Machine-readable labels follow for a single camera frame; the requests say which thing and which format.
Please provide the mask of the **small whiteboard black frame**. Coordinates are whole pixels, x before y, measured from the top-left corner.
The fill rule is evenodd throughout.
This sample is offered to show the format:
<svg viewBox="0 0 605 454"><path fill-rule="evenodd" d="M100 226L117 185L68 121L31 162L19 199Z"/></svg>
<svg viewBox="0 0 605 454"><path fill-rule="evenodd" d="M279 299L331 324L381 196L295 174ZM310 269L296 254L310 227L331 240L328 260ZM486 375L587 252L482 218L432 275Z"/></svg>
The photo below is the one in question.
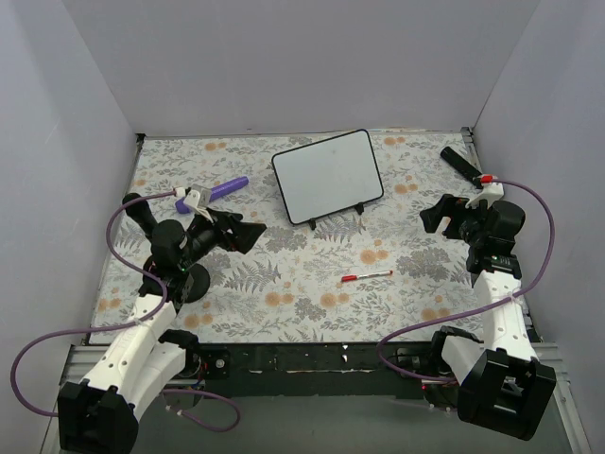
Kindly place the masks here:
<svg viewBox="0 0 605 454"><path fill-rule="evenodd" d="M279 152L271 165L294 225L381 199L384 186L366 130Z"/></svg>

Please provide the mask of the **red whiteboard marker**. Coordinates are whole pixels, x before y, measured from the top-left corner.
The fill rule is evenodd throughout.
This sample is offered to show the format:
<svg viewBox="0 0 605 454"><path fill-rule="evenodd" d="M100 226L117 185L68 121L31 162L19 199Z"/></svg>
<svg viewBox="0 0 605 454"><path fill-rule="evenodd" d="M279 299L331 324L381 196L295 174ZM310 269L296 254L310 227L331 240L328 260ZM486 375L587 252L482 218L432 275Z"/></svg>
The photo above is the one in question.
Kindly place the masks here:
<svg viewBox="0 0 605 454"><path fill-rule="evenodd" d="M350 274L350 275L342 276L340 279L340 282L341 283L354 282L357 280L372 279L372 278L378 278L378 277L388 277L388 276L392 276L392 275L393 275L393 270L376 271L376 272L365 273L365 274Z"/></svg>

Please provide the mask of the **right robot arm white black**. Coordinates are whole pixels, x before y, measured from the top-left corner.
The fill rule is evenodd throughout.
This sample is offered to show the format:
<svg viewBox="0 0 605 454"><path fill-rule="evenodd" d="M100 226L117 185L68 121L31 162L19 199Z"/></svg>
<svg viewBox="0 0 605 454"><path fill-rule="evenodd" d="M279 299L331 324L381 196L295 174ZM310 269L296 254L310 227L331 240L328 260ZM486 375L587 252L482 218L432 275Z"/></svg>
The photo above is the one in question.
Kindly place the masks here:
<svg viewBox="0 0 605 454"><path fill-rule="evenodd" d="M468 247L466 268L477 300L490 306L482 315L483 338L442 327L428 351L429 368L453 374L458 383L460 420L520 440L533 437L556 385L553 368L542 364L531 345L521 302L521 268L512 250L526 214L508 201L480 201L445 194L420 214L428 233L443 218L443 234Z"/></svg>

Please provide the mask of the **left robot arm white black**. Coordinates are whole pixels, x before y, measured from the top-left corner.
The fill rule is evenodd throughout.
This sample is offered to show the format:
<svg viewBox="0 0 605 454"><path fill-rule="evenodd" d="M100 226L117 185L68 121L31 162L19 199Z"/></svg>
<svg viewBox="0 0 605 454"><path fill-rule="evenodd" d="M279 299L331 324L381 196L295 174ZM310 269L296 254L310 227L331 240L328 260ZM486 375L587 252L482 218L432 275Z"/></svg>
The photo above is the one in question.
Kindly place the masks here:
<svg viewBox="0 0 605 454"><path fill-rule="evenodd" d="M201 299L210 276L199 260L218 247L247 253L267 229L241 215L208 210L188 227L157 221L147 206L128 216L143 230L151 255L128 319L97 364L78 383L65 383L58 398L60 446L77 453L129 453L143 414L167 382L194 376L199 352L172 331L182 305Z"/></svg>

